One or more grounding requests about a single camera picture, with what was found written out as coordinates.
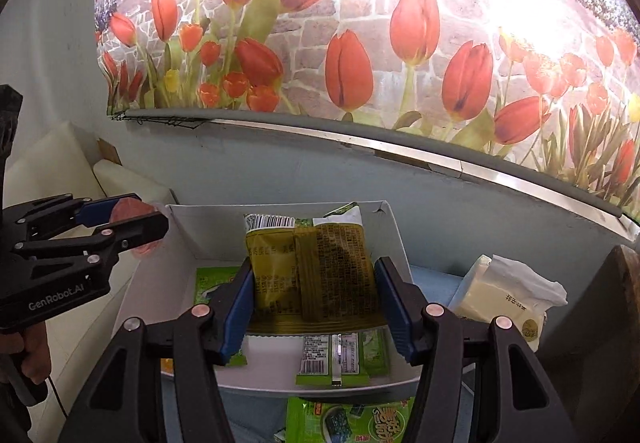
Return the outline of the person's left hand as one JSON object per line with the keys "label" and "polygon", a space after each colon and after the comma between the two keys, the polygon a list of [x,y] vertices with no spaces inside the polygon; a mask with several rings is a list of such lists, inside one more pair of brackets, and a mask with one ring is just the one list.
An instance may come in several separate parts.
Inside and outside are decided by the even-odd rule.
{"label": "person's left hand", "polygon": [[51,354],[46,324],[30,326],[21,333],[1,335],[0,348],[2,354],[23,356],[22,372],[36,385],[50,376]]}

